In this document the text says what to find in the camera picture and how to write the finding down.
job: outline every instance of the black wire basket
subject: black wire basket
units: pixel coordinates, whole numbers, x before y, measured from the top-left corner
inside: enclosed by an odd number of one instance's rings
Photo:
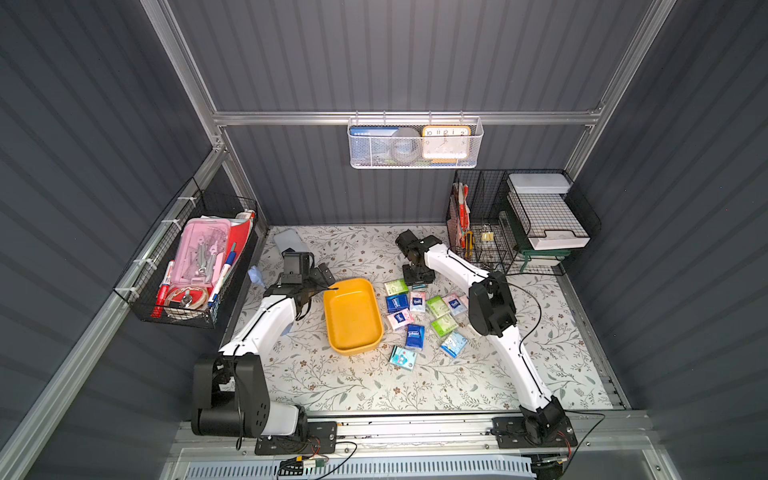
[[[140,261],[141,270],[132,287],[125,288],[124,286],[118,287],[118,285],[115,285],[114,291],[131,306],[131,310],[136,316],[145,322],[170,323],[213,329],[219,323],[226,323],[232,315],[238,293],[240,292],[240,285],[245,280],[249,262],[258,241],[255,229],[250,232],[245,247],[236,258],[233,269],[225,280],[216,302],[210,308],[207,306],[207,302],[196,310],[157,305],[157,291],[161,287],[168,262],[176,256],[181,240],[181,232],[184,230],[184,226],[189,219],[198,218],[203,215],[208,217],[235,218],[238,213],[244,210],[257,212],[256,201],[206,190],[197,190],[192,197],[184,200],[187,203],[176,216],[176,220],[171,221],[172,224],[167,228],[167,231],[147,260]],[[165,211],[176,201],[174,199]],[[256,226],[256,219],[254,219],[253,225],[254,227]],[[147,242],[148,235],[144,238],[142,246]],[[141,250],[141,247],[139,247],[132,258],[136,258]],[[132,260],[125,267],[123,274],[137,261],[139,260]],[[153,313],[159,313],[160,315],[156,317],[153,316]]]
[[[498,186],[503,170],[457,170],[453,183],[467,184],[468,195],[465,199],[470,209],[469,230],[472,239],[465,238],[458,228],[458,198],[452,189],[448,211],[445,215],[448,225],[448,237],[453,253],[467,260],[472,265],[486,270],[507,273],[514,261],[514,254],[505,241],[503,226],[499,223]]]
[[[494,267],[507,274],[532,273],[537,275],[564,275],[561,262],[572,261],[583,249],[571,249],[569,254],[551,254],[542,250],[531,262],[522,252],[532,250],[528,241],[531,233],[531,219],[519,201],[519,196],[511,187],[510,174],[563,174],[571,187],[562,195],[563,201],[585,230],[585,236],[594,237],[599,233],[601,222],[584,197],[578,185],[563,170],[457,170],[454,183],[461,182],[468,186],[467,206],[470,209],[470,230],[475,239],[472,251],[461,246],[458,232],[458,200],[452,194],[449,201],[446,220],[449,230],[451,249],[470,263],[490,270]],[[493,241],[478,244],[478,235],[491,231]]]

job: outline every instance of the white mesh basket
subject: white mesh basket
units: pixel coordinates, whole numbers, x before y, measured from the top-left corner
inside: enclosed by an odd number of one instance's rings
[[[473,168],[483,130],[480,117],[382,114],[349,118],[354,168]]]

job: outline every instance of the blue tissue pack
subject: blue tissue pack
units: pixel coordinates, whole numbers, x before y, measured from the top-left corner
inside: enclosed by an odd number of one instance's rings
[[[394,313],[408,308],[408,296],[404,293],[386,297],[386,312]]]
[[[459,332],[451,332],[445,342],[440,346],[441,349],[448,353],[452,358],[456,358],[459,353],[462,352],[467,345],[467,339]]]
[[[406,330],[406,346],[411,349],[424,348],[424,327],[421,325],[408,325]]]
[[[389,357],[389,363],[412,372],[413,367],[416,365],[416,354],[401,346],[395,346],[395,348],[392,349],[392,355]]]

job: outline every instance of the yellow plastic tray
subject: yellow plastic tray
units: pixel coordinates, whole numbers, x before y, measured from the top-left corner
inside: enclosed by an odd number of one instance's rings
[[[373,285],[364,278],[333,284],[323,294],[326,326],[331,347],[342,355],[357,355],[375,349],[384,337]]]

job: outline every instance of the zip tie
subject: zip tie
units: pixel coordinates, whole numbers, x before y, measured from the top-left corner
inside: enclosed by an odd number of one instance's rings
[[[139,297],[138,288],[136,288],[135,286],[128,287],[128,288],[126,288],[126,287],[115,287],[113,290],[115,292],[130,292],[130,293],[133,293],[137,298]],[[128,295],[128,301],[129,302],[131,301],[131,296],[130,295]]]
[[[190,202],[192,202],[192,205],[195,207],[197,206],[197,201],[199,199],[200,198],[198,197],[178,197],[178,200],[189,200]]]
[[[160,220],[160,223],[172,223],[173,225],[176,225],[176,228],[178,228],[180,232],[183,230],[179,223],[179,219],[177,218],[174,218],[173,220]]]
[[[157,264],[151,258],[137,258],[134,263],[149,263],[153,271],[157,270]]]

